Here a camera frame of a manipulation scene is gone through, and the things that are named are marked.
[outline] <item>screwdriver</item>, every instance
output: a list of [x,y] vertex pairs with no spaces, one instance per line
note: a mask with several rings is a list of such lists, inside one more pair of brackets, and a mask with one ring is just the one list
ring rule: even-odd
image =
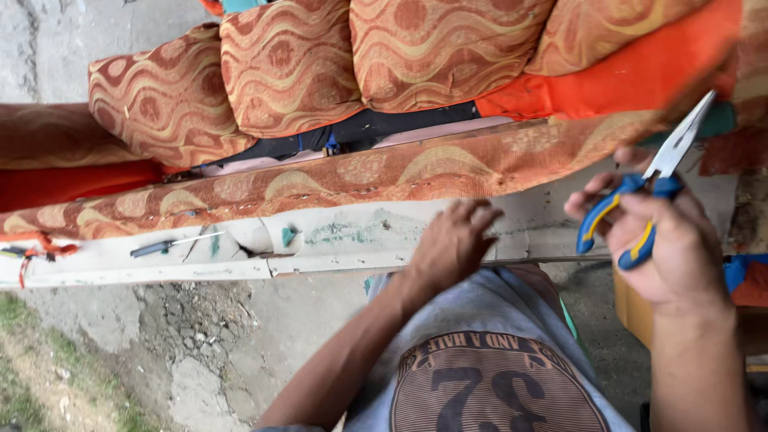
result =
[[131,256],[133,258],[143,257],[144,255],[151,254],[153,252],[166,251],[171,246],[176,246],[177,244],[180,244],[180,243],[187,243],[188,241],[195,241],[195,240],[200,240],[201,238],[213,237],[214,235],[222,235],[225,232],[226,231],[219,231],[219,232],[214,232],[213,234],[199,235],[197,237],[185,238],[183,240],[176,240],[176,241],[171,241],[171,240],[161,241],[160,243],[150,244],[149,246],[144,246],[143,248],[138,248],[135,251],[131,251]]

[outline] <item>black fabric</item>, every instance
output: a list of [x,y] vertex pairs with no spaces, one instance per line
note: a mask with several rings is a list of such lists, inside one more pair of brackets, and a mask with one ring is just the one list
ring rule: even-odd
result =
[[294,156],[302,150],[320,151],[328,142],[330,134],[331,127],[322,126],[321,128],[284,138],[261,138],[252,146],[236,155],[231,155],[228,158],[219,159],[218,161],[208,162],[207,164],[200,165],[200,167],[246,161],[248,159],[256,158],[275,158],[278,161],[282,161]]
[[364,109],[352,117],[334,123],[331,125],[331,131],[336,142],[343,144],[480,117],[474,101],[401,114]]
[[473,101],[401,114],[386,114],[367,108],[330,126],[285,138],[262,138],[236,155],[195,168],[255,158],[275,158],[282,161],[302,150],[320,151],[328,143],[331,134],[336,143],[350,144],[347,146],[350,151],[364,150],[381,141],[381,137],[480,117]]

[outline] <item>wavy pattern fabric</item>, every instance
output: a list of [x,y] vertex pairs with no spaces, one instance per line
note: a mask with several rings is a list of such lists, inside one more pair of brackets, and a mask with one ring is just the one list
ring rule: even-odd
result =
[[281,0],[228,15],[221,41],[224,84],[246,133],[294,135],[363,108],[349,0]]
[[138,161],[88,104],[0,104],[0,169],[73,168]]
[[91,63],[89,108],[131,150],[190,167],[240,153],[255,139],[235,122],[221,79],[219,27],[192,28],[148,52]]
[[708,0],[558,0],[525,71],[559,76],[586,69]]
[[491,197],[562,178],[656,131],[659,111],[507,123],[105,198],[0,214],[0,234],[94,239],[374,201]]
[[520,74],[554,0],[352,0],[362,101],[383,112],[476,98]]

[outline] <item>blue and yellow pliers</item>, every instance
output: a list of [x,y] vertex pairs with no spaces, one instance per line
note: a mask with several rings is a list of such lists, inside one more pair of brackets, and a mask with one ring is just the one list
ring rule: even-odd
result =
[[[672,131],[669,138],[659,149],[659,152],[650,163],[645,174],[625,174],[621,185],[614,189],[607,197],[598,202],[588,213],[578,230],[576,252],[586,254],[594,246],[594,234],[598,223],[614,208],[619,205],[622,194],[630,194],[644,188],[645,185],[658,172],[654,181],[652,195],[654,197],[674,199],[684,185],[674,176],[674,170],[683,160],[690,146],[693,144],[697,132],[707,116],[710,106],[715,100],[715,91],[712,90],[704,96],[696,107],[688,113],[683,121]],[[642,264],[654,249],[656,227],[648,221],[640,241],[629,251],[625,251],[617,262],[621,270],[630,270]]]

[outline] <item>screwdriver handle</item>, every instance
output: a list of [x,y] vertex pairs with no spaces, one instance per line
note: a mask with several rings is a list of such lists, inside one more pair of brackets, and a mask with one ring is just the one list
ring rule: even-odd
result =
[[133,258],[143,257],[147,254],[164,251],[173,245],[173,241],[161,241],[160,243],[150,244],[149,246],[144,246],[143,248],[138,248],[135,251],[131,251],[131,256]]

